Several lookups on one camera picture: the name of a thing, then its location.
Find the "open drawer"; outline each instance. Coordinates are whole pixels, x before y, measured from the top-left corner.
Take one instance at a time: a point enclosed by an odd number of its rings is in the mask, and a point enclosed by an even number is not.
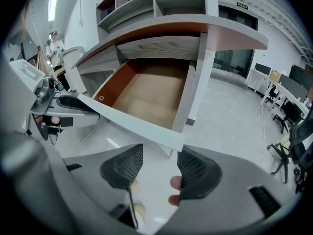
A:
[[[180,59],[132,59],[117,69],[92,98],[78,98],[125,129],[180,151],[195,65]]]

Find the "cabinet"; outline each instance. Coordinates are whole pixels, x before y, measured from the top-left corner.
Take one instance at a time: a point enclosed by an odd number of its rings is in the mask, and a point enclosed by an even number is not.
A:
[[[104,0],[96,9],[99,43],[76,63],[90,97],[78,98],[125,129],[181,150],[211,54],[268,47],[261,33],[210,16],[217,6],[217,0]]]

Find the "black vent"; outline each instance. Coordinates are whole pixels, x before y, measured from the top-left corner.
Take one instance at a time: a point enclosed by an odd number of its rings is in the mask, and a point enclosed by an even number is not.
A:
[[[125,151],[106,160],[100,167],[100,174],[112,187],[129,190],[143,165],[143,145],[120,149]]]
[[[182,176],[180,199],[204,198],[222,178],[221,168],[215,161],[187,146],[178,153],[177,166]]]
[[[70,165],[67,165],[67,170],[68,171],[71,171],[71,170],[76,170],[80,167],[83,167],[82,165],[80,164],[70,164]]]
[[[182,174],[182,187],[202,178],[206,171],[205,164],[190,153],[179,152],[177,165]]]
[[[141,148],[127,157],[117,161],[113,168],[121,176],[133,182],[141,169],[143,163],[142,161],[143,150]]]
[[[253,187],[249,191],[262,209],[266,218],[280,208],[280,205],[264,187]]]

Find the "cardboard box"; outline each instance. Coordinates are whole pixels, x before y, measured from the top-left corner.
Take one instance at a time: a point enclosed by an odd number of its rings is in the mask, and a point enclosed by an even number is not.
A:
[[[274,71],[274,70],[271,70],[271,72],[269,74],[270,80],[272,80],[272,81],[274,81],[276,83],[279,82],[280,76],[281,76],[281,73],[279,73],[277,71]]]

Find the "exit sign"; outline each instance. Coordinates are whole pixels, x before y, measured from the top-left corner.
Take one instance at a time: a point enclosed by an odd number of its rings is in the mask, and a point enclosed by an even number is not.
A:
[[[239,7],[241,7],[242,9],[246,9],[246,10],[248,10],[248,6],[247,5],[244,5],[244,4],[242,4],[242,3],[237,3],[237,6],[239,6]]]

